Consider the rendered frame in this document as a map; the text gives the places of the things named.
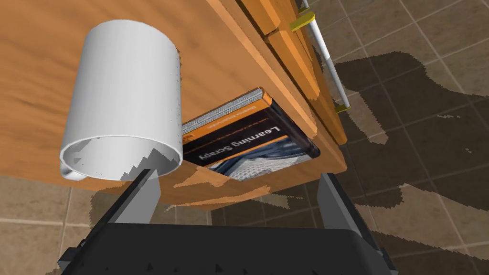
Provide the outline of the black and orange book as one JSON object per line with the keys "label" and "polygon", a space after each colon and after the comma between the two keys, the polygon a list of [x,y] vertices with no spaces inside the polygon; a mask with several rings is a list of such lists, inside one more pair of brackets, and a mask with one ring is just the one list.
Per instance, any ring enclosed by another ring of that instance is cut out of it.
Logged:
{"label": "black and orange book", "polygon": [[317,158],[320,149],[261,87],[185,123],[186,161],[245,181]]}

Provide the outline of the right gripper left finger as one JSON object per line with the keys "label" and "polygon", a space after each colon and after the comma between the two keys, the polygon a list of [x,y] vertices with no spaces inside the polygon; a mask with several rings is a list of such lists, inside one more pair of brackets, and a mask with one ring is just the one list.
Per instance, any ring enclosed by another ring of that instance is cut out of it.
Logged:
{"label": "right gripper left finger", "polygon": [[149,223],[160,194],[157,171],[146,169],[121,195],[96,192],[90,201],[90,225],[102,222]]}

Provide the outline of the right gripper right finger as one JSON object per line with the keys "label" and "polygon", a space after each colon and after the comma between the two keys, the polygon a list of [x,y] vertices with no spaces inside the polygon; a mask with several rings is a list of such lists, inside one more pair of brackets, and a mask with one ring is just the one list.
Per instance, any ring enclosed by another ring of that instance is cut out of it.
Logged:
{"label": "right gripper right finger", "polygon": [[338,182],[334,174],[322,173],[318,183],[317,202],[324,227],[350,230],[382,253],[365,220]]}

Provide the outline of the orange wooden desk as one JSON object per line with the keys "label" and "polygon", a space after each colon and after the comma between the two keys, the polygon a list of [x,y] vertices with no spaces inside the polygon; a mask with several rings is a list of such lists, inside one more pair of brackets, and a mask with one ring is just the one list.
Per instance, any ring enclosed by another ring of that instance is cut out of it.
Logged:
{"label": "orange wooden desk", "polygon": [[183,162],[160,178],[164,203],[207,211],[340,173],[345,142],[332,100],[302,95],[236,0],[0,0],[0,174],[104,190],[116,181],[65,180],[59,152],[85,36],[115,19],[158,28],[181,56],[182,117],[193,119],[263,87],[319,147],[321,155],[239,182]]}

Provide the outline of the white mug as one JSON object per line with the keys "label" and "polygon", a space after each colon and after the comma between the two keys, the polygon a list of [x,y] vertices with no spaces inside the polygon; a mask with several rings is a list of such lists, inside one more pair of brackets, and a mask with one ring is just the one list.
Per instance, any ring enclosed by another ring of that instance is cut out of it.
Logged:
{"label": "white mug", "polygon": [[155,27],[111,20],[85,38],[60,151],[60,173],[132,181],[183,161],[181,64]]}

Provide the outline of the orange wooden drawer front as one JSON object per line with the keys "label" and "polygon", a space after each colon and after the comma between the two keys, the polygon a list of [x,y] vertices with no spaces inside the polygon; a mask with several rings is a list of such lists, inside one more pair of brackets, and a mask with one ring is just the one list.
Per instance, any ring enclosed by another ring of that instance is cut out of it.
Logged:
{"label": "orange wooden drawer front", "polygon": [[261,32],[268,35],[279,27],[281,18],[272,0],[241,0]]}
{"label": "orange wooden drawer front", "polygon": [[314,76],[311,60],[297,35],[290,29],[279,26],[267,36],[267,41],[278,54],[305,97],[309,101],[317,100],[319,85]]}

